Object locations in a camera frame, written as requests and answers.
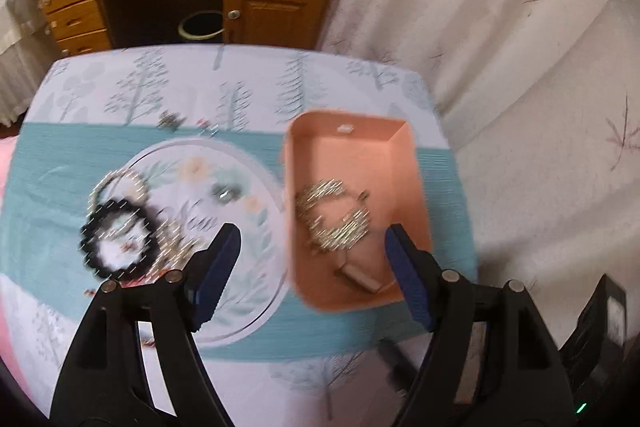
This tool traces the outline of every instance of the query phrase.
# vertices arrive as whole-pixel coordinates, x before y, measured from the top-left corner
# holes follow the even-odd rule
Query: blue gripper pad
[[[427,289],[391,227],[385,232],[385,253],[413,320],[427,331],[433,331],[434,320],[429,312]]]
[[[225,223],[209,248],[193,254],[185,267],[188,278],[184,292],[192,306],[188,317],[191,331],[198,331],[211,320],[240,255],[240,244],[238,227]]]

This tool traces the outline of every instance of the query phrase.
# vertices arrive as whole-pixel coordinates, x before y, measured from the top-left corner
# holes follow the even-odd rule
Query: pink fabric
[[[9,174],[9,165],[11,156],[14,155],[15,143],[18,141],[17,136],[4,138],[0,140],[0,210],[2,210],[2,197],[4,196],[4,184]]]
[[[0,293],[0,357],[4,362],[4,365],[12,374],[15,381],[24,391],[29,398],[31,398],[29,386],[27,381],[24,380],[18,361],[15,359],[14,348],[11,345],[11,337],[9,336],[9,328],[7,327],[6,320],[4,318],[4,307],[2,305],[2,294]]]
[[[11,163],[11,156],[14,155],[15,143],[18,137],[13,136],[11,138],[4,138],[0,140],[0,209],[2,209],[2,197],[4,196],[4,184],[6,183],[6,177],[9,174],[9,164]],[[17,360],[15,360],[14,349],[11,345],[11,338],[9,337],[9,329],[4,319],[4,308],[2,307],[2,295],[0,295],[0,357],[4,365],[14,376],[15,381],[20,385],[22,390],[29,396],[29,388],[26,381],[20,371]]]

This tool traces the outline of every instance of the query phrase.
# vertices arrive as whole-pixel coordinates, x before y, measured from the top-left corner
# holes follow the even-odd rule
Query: pink box
[[[421,250],[431,251],[429,216],[411,127],[403,120],[316,110],[297,117],[284,144],[285,190],[293,286],[308,305],[324,312],[382,306],[402,300],[384,250],[384,233],[401,223]],[[314,253],[309,232],[296,215],[295,197],[322,179],[344,182],[349,194],[369,191],[370,232],[348,251],[350,264],[382,283],[368,293],[342,275],[339,252]],[[356,202],[350,197],[319,203],[317,212],[335,226]]]

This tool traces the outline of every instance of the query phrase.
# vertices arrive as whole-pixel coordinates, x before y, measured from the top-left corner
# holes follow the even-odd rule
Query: white curtain
[[[38,0],[0,0],[0,124],[29,107],[60,49],[46,32]]]
[[[638,332],[640,0],[333,0],[321,48],[423,76],[481,280],[524,281],[562,343],[607,272]]]

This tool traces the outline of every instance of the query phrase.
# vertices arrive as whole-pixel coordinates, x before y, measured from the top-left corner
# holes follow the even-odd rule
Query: black beaded bracelet
[[[134,214],[138,221],[142,222],[146,230],[145,242],[140,252],[140,261],[131,263],[126,268],[116,271],[108,269],[98,255],[97,233],[104,220],[114,214]],[[142,277],[151,267],[158,256],[158,240],[156,239],[156,226],[147,217],[143,206],[133,204],[129,200],[108,200],[95,207],[95,211],[89,215],[87,223],[80,229],[82,239],[80,250],[84,252],[84,265],[93,269],[96,276],[101,279],[115,279],[130,281]]]

